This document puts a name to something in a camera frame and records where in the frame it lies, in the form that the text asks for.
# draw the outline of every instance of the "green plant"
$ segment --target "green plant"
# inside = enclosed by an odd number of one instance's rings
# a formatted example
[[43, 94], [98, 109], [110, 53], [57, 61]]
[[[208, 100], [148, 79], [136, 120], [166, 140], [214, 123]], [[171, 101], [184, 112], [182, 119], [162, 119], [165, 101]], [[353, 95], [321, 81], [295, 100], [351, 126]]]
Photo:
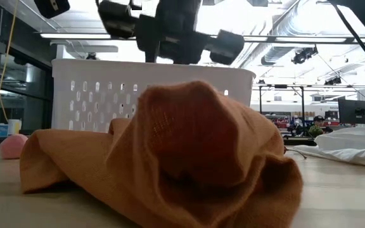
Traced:
[[323, 134], [323, 130], [316, 125], [313, 125], [312, 127], [310, 127], [308, 132], [312, 137], [317, 137], [317, 136], [320, 136], [321, 134]]

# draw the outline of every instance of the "white cloth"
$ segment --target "white cloth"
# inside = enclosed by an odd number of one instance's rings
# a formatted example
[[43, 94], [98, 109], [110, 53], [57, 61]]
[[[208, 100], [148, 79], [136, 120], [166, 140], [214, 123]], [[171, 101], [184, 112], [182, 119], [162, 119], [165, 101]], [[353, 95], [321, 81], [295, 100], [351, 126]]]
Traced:
[[347, 128], [316, 137], [317, 146], [295, 146], [305, 155], [365, 165], [365, 128]]

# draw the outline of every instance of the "pink object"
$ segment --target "pink object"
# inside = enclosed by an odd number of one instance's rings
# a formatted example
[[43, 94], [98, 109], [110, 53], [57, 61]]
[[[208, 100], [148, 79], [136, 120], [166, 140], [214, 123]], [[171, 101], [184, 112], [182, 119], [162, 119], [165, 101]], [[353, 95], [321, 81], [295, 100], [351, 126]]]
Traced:
[[22, 152], [22, 148], [28, 140], [28, 137], [22, 134], [15, 134], [8, 136], [0, 144], [0, 152], [4, 159], [15, 159], [19, 158]]

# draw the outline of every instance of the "table surface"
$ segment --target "table surface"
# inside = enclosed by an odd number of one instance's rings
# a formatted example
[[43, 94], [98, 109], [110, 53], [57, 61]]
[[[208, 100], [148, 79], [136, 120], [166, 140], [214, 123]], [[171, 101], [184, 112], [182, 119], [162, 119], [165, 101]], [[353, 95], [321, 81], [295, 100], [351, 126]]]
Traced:
[[[365, 227], [365, 167], [287, 156], [305, 182], [292, 227]], [[81, 189], [22, 195], [18, 165], [0, 159], [0, 227], [137, 227]]]

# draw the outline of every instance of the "white laundry basket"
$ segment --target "white laundry basket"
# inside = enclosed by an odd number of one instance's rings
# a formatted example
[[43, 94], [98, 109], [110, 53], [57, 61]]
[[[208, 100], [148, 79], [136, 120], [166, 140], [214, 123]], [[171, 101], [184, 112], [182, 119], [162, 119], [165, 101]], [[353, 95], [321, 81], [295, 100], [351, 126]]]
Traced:
[[54, 60], [53, 77], [52, 128], [107, 132], [113, 118], [135, 114], [137, 98], [150, 85], [202, 80], [249, 105], [255, 75], [235, 68]]

